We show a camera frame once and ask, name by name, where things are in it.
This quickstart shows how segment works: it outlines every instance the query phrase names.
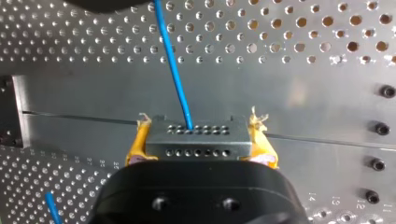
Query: hole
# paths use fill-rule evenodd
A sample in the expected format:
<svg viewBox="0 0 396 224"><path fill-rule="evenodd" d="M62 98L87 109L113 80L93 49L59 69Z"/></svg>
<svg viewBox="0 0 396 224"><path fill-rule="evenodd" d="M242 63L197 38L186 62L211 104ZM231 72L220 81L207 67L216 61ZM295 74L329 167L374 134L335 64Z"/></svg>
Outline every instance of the hole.
<svg viewBox="0 0 396 224"><path fill-rule="evenodd" d="M265 56L260 56L259 58L259 63L265 63L265 61L267 60L267 58L265 58Z"/></svg>
<svg viewBox="0 0 396 224"><path fill-rule="evenodd" d="M177 19L178 21L182 21L182 20L183 20L183 14L177 13L176 19Z"/></svg>
<svg viewBox="0 0 396 224"><path fill-rule="evenodd" d="M241 8L241 9L238 10L238 16L239 17L244 17L246 14L247 13L246 13L246 11L244 9Z"/></svg>
<svg viewBox="0 0 396 224"><path fill-rule="evenodd" d="M361 63L362 63L362 64L367 64L367 63L369 63L370 61L371 61L370 56L363 56L363 57L361 57Z"/></svg>
<svg viewBox="0 0 396 224"><path fill-rule="evenodd" d="M217 156L219 156L220 155L220 151L219 150L214 150L213 151L213 156L214 157L217 157Z"/></svg>
<svg viewBox="0 0 396 224"><path fill-rule="evenodd" d="M205 52L208 54L213 53L213 51L215 51L215 47L213 45L206 45L205 47Z"/></svg>
<svg viewBox="0 0 396 224"><path fill-rule="evenodd" d="M256 30L258 26L259 26L259 22L256 21L256 20L250 20L250 21L247 23L247 27L248 27L250 30Z"/></svg>
<svg viewBox="0 0 396 224"><path fill-rule="evenodd" d="M222 202L222 207L224 210L226 210L228 212L234 212L234 211L239 210L239 208L241 207L241 204L235 199L228 198Z"/></svg>
<svg viewBox="0 0 396 224"><path fill-rule="evenodd" d="M167 206L169 206L169 200L165 197L158 197L151 204L152 209L156 211L163 211Z"/></svg>
<svg viewBox="0 0 396 224"><path fill-rule="evenodd" d="M293 7L285 7L285 12L286 14L291 14L293 13L294 8Z"/></svg>
<svg viewBox="0 0 396 224"><path fill-rule="evenodd" d="M205 24L205 29L208 32L212 32L215 29L215 23L213 21L209 21Z"/></svg>
<svg viewBox="0 0 396 224"><path fill-rule="evenodd" d="M305 27L306 26L306 18L301 17L299 19L297 19L297 27Z"/></svg>
<svg viewBox="0 0 396 224"><path fill-rule="evenodd" d="M332 64L339 64L344 60L344 58L342 56L339 55L335 55L330 57L330 61L332 62Z"/></svg>
<svg viewBox="0 0 396 224"><path fill-rule="evenodd" d="M355 15L350 18L350 24L355 26L361 24L361 16Z"/></svg>
<svg viewBox="0 0 396 224"><path fill-rule="evenodd" d="M386 25L389 24L392 21L392 16L388 15L388 14L382 14L379 17L379 21L381 22L381 24Z"/></svg>
<svg viewBox="0 0 396 224"><path fill-rule="evenodd" d="M168 26L166 27L168 30L168 33L172 34L175 31L175 25L172 23L169 23Z"/></svg>
<svg viewBox="0 0 396 224"><path fill-rule="evenodd" d="M377 49L378 51L385 51L385 50L388 49L388 43L385 43L384 41L379 41L379 42L376 44L376 49Z"/></svg>
<svg viewBox="0 0 396 224"><path fill-rule="evenodd" d="M188 54L194 53L194 51L193 51L193 49L192 49L192 45L188 45L188 46L186 47L186 52L187 52Z"/></svg>
<svg viewBox="0 0 396 224"><path fill-rule="evenodd" d="M216 40L217 40L217 41L221 41L221 40L222 40L222 34L216 35Z"/></svg>
<svg viewBox="0 0 396 224"><path fill-rule="evenodd" d="M291 57L290 56L284 56L283 58L282 58L282 62L283 63L289 63L291 61Z"/></svg>
<svg viewBox="0 0 396 224"><path fill-rule="evenodd" d="M367 30L363 30L363 32L364 32L364 37L375 36L375 29L367 29Z"/></svg>
<svg viewBox="0 0 396 224"><path fill-rule="evenodd" d="M166 3L166 9L168 11L172 11L175 8L175 4L173 4L172 2L167 2Z"/></svg>
<svg viewBox="0 0 396 224"><path fill-rule="evenodd" d="M377 2L368 2L367 3L367 8L369 10L375 10L378 8L378 3Z"/></svg>
<svg viewBox="0 0 396 224"><path fill-rule="evenodd" d="M181 43L184 41L184 37L182 35L177 36L177 42Z"/></svg>
<svg viewBox="0 0 396 224"><path fill-rule="evenodd" d="M216 58L216 63L222 63L223 59L219 56Z"/></svg>
<svg viewBox="0 0 396 224"><path fill-rule="evenodd" d="M318 37L318 31L311 31L311 32L309 32L309 37L310 37L311 39L317 38L317 37Z"/></svg>
<svg viewBox="0 0 396 224"><path fill-rule="evenodd" d="M320 7L319 7L319 5L313 5L313 6L311 7L311 11L312 11L312 13L319 12L319 10L320 10Z"/></svg>
<svg viewBox="0 0 396 224"><path fill-rule="evenodd" d="M259 3L259 0L249 0L249 3L250 3L251 5L256 5L256 4Z"/></svg>
<svg viewBox="0 0 396 224"><path fill-rule="evenodd" d="M333 22L334 22L334 20L332 19L332 17L329 17L329 16L323 18L323 20L322 20L322 24L326 27L331 26Z"/></svg>
<svg viewBox="0 0 396 224"><path fill-rule="evenodd" d="M234 21L227 21L225 23L225 27L227 28L227 30L234 30L235 26L236 26L236 24Z"/></svg>
<svg viewBox="0 0 396 224"><path fill-rule="evenodd" d="M212 8L215 5L215 1L214 0L205 0L205 6L208 8Z"/></svg>
<svg viewBox="0 0 396 224"><path fill-rule="evenodd" d="M327 216L326 211L319 212L319 216L322 217L322 218L325 218Z"/></svg>
<svg viewBox="0 0 396 224"><path fill-rule="evenodd" d="M349 42L346 47L349 52L354 52L358 50L359 44L357 42Z"/></svg>
<svg viewBox="0 0 396 224"><path fill-rule="evenodd" d="M320 44L320 51L327 52L332 48L332 45L329 42L324 42Z"/></svg>
<svg viewBox="0 0 396 224"><path fill-rule="evenodd" d="M338 4L338 10L339 10L340 12L343 12L343 11L347 10L347 3L340 3L340 4Z"/></svg>
<svg viewBox="0 0 396 224"><path fill-rule="evenodd" d="M204 14L202 14L202 12L197 12L197 13L195 14L195 18L196 18L197 20L200 20L203 16L204 16Z"/></svg>
<svg viewBox="0 0 396 224"><path fill-rule="evenodd" d="M285 39L291 39L293 37L293 33L291 31L287 31L283 34L283 37L285 37Z"/></svg>
<svg viewBox="0 0 396 224"><path fill-rule="evenodd" d="M186 31L189 32L189 33L193 32L194 31L194 24L192 24L190 22L187 23L186 24Z"/></svg>
<svg viewBox="0 0 396 224"><path fill-rule="evenodd" d="M197 150L194 151L194 155L195 155L196 157L200 157L201 154L202 154L202 152L201 152L201 150L199 150L199 149L197 149Z"/></svg>
<svg viewBox="0 0 396 224"><path fill-rule="evenodd" d="M267 37L268 37L268 34L265 33L265 32L262 32L262 33L260 34L260 39L261 39L261 40L264 40L264 39L266 39Z"/></svg>
<svg viewBox="0 0 396 224"><path fill-rule="evenodd" d="M343 216L341 216L341 220L342 220L343 222L349 222L351 219L352 219L352 218L351 218L350 215L343 215Z"/></svg>
<svg viewBox="0 0 396 224"><path fill-rule="evenodd" d="M184 4L184 7L187 10L192 10L194 8L194 2L192 0L187 0L186 3Z"/></svg>
<svg viewBox="0 0 396 224"><path fill-rule="evenodd" d="M339 30L335 33L335 35L337 36L337 38L342 38L342 37L346 36L346 32L343 30Z"/></svg>
<svg viewBox="0 0 396 224"><path fill-rule="evenodd" d="M228 7L233 7L235 5L235 0L226 0L225 3Z"/></svg>
<svg viewBox="0 0 396 224"><path fill-rule="evenodd" d="M274 29L279 29L282 26L282 20L281 19L274 19L271 22L271 25Z"/></svg>
<svg viewBox="0 0 396 224"><path fill-rule="evenodd" d="M204 37L202 35L197 35L196 37L197 42L202 42L203 39Z"/></svg>
<svg viewBox="0 0 396 224"><path fill-rule="evenodd" d="M248 53L255 53L256 51L257 51L257 45L256 44L247 45L247 52Z"/></svg>
<svg viewBox="0 0 396 224"><path fill-rule="evenodd" d="M242 56L238 56L238 57L236 58L236 62L237 62L237 63L243 63L243 62L244 62L244 58L243 58Z"/></svg>
<svg viewBox="0 0 396 224"><path fill-rule="evenodd" d="M191 150L186 150L186 151L184 151L184 154L186 155L186 157L190 157L192 155L192 152L191 152Z"/></svg>
<svg viewBox="0 0 396 224"><path fill-rule="evenodd" d="M223 18L223 16L224 16L224 12L222 12L221 10L219 10L219 11L216 12L216 16L217 16L219 19L221 19L221 18Z"/></svg>
<svg viewBox="0 0 396 224"><path fill-rule="evenodd" d="M262 8L262 15L263 16L268 15L268 13L270 13L270 9L268 7Z"/></svg>
<svg viewBox="0 0 396 224"><path fill-rule="evenodd" d="M196 61L197 61L197 63L202 63L204 61L204 59L201 56L199 56L199 57L197 57Z"/></svg>
<svg viewBox="0 0 396 224"><path fill-rule="evenodd" d="M308 63L314 63L317 60L317 57L311 55L306 60Z"/></svg>
<svg viewBox="0 0 396 224"><path fill-rule="evenodd" d="M294 46L294 50L296 52L303 52L305 50L305 44L304 43L298 43Z"/></svg>
<svg viewBox="0 0 396 224"><path fill-rule="evenodd" d="M280 51L280 44L277 44L277 43L271 44L270 50L273 53L278 53Z"/></svg>
<svg viewBox="0 0 396 224"><path fill-rule="evenodd" d="M223 152L222 152L222 156L223 157L229 157L231 155L231 151L230 150L224 150Z"/></svg>
<svg viewBox="0 0 396 224"><path fill-rule="evenodd" d="M225 51L226 51L227 53L234 53L234 52L235 52L235 46L232 45L232 44L228 44L228 45L225 47Z"/></svg>

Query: blue wire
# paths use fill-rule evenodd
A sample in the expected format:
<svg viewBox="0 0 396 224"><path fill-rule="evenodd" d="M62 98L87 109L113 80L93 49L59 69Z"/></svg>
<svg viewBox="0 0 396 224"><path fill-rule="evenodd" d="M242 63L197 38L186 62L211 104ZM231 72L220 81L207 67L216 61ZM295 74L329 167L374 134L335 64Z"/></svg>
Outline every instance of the blue wire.
<svg viewBox="0 0 396 224"><path fill-rule="evenodd" d="M46 203L55 224L62 224L61 217L58 214L58 209L56 208L55 201L53 201L53 197L50 192L46 193Z"/></svg>
<svg viewBox="0 0 396 224"><path fill-rule="evenodd" d="M165 47L166 56L168 57L169 66L171 67L171 73L175 82L175 87L180 101L181 108L183 109L184 120L186 120L187 129L193 129L192 118L190 114L189 104L187 103L186 96L184 95L183 85L181 84L180 76L177 70L177 62L172 49L172 43L169 38L168 32L166 31L165 20L163 18L163 10L161 0L154 0L155 15L157 17L158 26L160 28L160 34L163 36L163 46Z"/></svg>

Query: mounting hole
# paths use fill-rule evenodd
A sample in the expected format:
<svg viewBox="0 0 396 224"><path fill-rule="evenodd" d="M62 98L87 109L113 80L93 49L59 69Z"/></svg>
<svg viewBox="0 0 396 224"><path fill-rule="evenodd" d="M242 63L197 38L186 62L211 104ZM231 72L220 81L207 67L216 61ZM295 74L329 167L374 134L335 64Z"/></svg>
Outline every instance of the mounting hole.
<svg viewBox="0 0 396 224"><path fill-rule="evenodd" d="M386 25L389 24L392 21L392 16L390 16L389 14L382 14L379 17L379 21L381 22L381 24Z"/></svg>
<svg viewBox="0 0 396 224"><path fill-rule="evenodd" d="M388 43L385 43L384 41L379 41L377 44L376 44L376 50L378 50L378 51L385 51L385 50L387 50L388 49Z"/></svg>
<svg viewBox="0 0 396 224"><path fill-rule="evenodd" d="M222 207L226 211L234 212L234 211L237 211L240 209L241 204L240 204L240 202L238 202L237 200L235 200L233 198L228 198L222 202Z"/></svg>
<svg viewBox="0 0 396 224"><path fill-rule="evenodd" d="M282 20L281 19L274 19L271 21L271 26L274 29L279 29L282 26Z"/></svg>
<svg viewBox="0 0 396 224"><path fill-rule="evenodd" d="M297 19L297 27L302 28L306 26L306 18L301 17Z"/></svg>
<svg viewBox="0 0 396 224"><path fill-rule="evenodd" d="M349 21L350 21L350 24L353 26L359 25L359 24L361 24L361 16L360 15L351 16Z"/></svg>
<svg viewBox="0 0 396 224"><path fill-rule="evenodd" d="M393 98L395 94L396 94L396 90L391 86L386 85L381 88L381 95L386 98Z"/></svg>
<svg viewBox="0 0 396 224"><path fill-rule="evenodd" d="M257 27L259 27L259 22L256 21L256 20L250 20L250 21L247 23L247 27L248 27L250 30L256 30Z"/></svg>
<svg viewBox="0 0 396 224"><path fill-rule="evenodd" d="M327 17L323 18L323 20L322 20L322 24L323 24L325 27L329 27L329 26L331 26L333 23L334 23L334 19L333 19L332 17L330 17L330 16L327 16Z"/></svg>
<svg viewBox="0 0 396 224"><path fill-rule="evenodd" d="M349 52L355 52L356 50L359 49L359 44L357 42L349 42L346 46L347 50Z"/></svg>
<svg viewBox="0 0 396 224"><path fill-rule="evenodd" d="M158 197L152 201L152 209L156 211L163 211L167 206L169 206L169 200L165 197Z"/></svg>

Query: aluminum surface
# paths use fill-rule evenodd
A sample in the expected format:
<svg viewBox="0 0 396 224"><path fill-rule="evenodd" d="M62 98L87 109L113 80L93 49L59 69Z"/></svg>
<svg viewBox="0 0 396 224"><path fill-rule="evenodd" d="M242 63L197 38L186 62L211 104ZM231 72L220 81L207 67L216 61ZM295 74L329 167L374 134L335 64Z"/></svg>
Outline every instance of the aluminum surface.
<svg viewBox="0 0 396 224"><path fill-rule="evenodd" d="M35 128L31 129L31 131L39 134L41 136L40 139L43 139L40 144L34 141L33 148L36 151L36 155L41 150L40 146L51 142L52 144L57 143L57 147L61 150L56 153L56 155L60 155L57 158L72 152L90 152L92 157L88 160L82 159L82 156L79 160L93 161L93 167L100 167L100 164L102 164L101 160L105 162L106 168L114 168L115 164L123 164L131 144L131 138L125 136L134 136L136 130L134 125L97 121L49 119L39 116L32 116L29 120L31 124L35 125ZM44 127L38 125L39 123L47 125ZM91 140L81 144L83 141L78 133L70 134L67 141L51 139L52 136L70 133L73 127L78 127L79 132L86 133L84 136L87 139L96 138L99 143ZM93 128L101 132L91 132L90 134L88 130ZM307 214L315 220L314 223L330 222L335 224L336 222L331 221L335 221L341 215L350 216L351 221L339 221L337 224L362 224L365 222L361 222L361 220L365 218L369 220L378 217L383 219L382 223L390 224L396 221L396 191L392 187L395 185L394 171L396 169L396 152L394 150L328 143L309 143L274 137L269 138L269 140L279 155L280 172L296 188ZM3 158L8 153L11 153L11 151L7 150L1 152ZM98 158L103 156L104 154L102 153L104 152L106 152L107 157ZM73 156L68 156L68 158L72 158L68 161L74 163ZM115 158L114 161L117 163L109 161L108 159L110 158ZM383 160L386 164L386 169L378 172L369 167L368 161L373 158ZM0 176L6 172L7 169L1 170ZM364 200L363 195L367 189L375 190L379 194L380 203L370 204ZM7 216L7 214L1 212L0 214L2 214L2 219Z"/></svg>
<svg viewBox="0 0 396 224"><path fill-rule="evenodd" d="M239 160L250 156L248 120L196 120L194 130L183 122L154 118L146 140L146 153L159 160Z"/></svg>
<svg viewBox="0 0 396 224"><path fill-rule="evenodd" d="M373 1L169 1L168 31L194 119L268 113L273 134L394 147L395 8ZM182 120L152 5L93 15L61 1L2 0L2 71L22 109Z"/></svg>

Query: metal plate with holes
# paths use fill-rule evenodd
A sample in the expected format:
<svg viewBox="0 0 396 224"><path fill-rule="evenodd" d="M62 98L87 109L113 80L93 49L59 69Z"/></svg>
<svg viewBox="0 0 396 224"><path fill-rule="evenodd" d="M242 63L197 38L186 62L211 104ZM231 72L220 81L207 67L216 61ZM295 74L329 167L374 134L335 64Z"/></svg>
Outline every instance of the metal plate with holes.
<svg viewBox="0 0 396 224"><path fill-rule="evenodd" d="M382 144L396 126L396 2L163 1L194 119L268 113L271 133ZM22 109L182 120L152 4L94 15L56 0L2 0L0 68Z"/></svg>
<svg viewBox="0 0 396 224"><path fill-rule="evenodd" d="M23 147L12 76L0 76L0 145Z"/></svg>
<svg viewBox="0 0 396 224"><path fill-rule="evenodd" d="M60 153L0 147L3 223L53 223L44 199L49 191L64 223L86 223L100 188L115 171L92 163Z"/></svg>
<svg viewBox="0 0 396 224"><path fill-rule="evenodd" d="M238 160L250 156L248 120L197 121L194 130L165 118L154 118L146 153L159 160Z"/></svg>

